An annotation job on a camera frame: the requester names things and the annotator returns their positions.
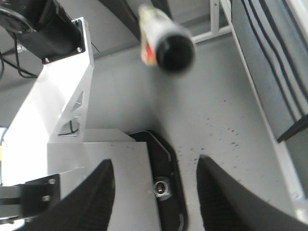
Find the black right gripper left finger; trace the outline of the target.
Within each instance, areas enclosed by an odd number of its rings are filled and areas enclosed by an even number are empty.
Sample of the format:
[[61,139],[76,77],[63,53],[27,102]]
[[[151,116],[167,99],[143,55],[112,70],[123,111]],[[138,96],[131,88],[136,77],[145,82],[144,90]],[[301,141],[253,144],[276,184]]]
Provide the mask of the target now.
[[115,199],[111,159],[97,167],[70,194],[18,231],[106,231]]

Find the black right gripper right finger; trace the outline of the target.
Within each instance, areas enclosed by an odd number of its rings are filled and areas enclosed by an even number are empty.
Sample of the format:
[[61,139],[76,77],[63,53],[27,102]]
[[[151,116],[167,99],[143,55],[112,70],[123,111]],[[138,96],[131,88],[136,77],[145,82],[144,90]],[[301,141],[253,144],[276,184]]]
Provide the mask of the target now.
[[211,157],[196,169],[200,213],[206,231],[306,231],[306,223],[270,205],[236,181]]

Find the black robot arm motor joint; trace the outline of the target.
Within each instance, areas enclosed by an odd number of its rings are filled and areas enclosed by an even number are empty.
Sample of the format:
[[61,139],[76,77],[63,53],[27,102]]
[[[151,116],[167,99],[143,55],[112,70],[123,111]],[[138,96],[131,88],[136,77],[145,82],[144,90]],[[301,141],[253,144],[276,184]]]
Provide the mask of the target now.
[[2,0],[0,25],[43,64],[85,50],[80,20],[56,0]]

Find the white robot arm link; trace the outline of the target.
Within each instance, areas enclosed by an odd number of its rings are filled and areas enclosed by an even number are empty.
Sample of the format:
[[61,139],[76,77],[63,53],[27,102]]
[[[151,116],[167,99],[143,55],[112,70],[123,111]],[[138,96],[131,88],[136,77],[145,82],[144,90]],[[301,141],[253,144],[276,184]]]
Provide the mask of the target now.
[[147,145],[117,129],[86,129],[94,60],[85,50],[47,63],[6,130],[1,151],[0,221],[16,229],[63,200],[111,159],[115,199],[107,231],[161,229]]

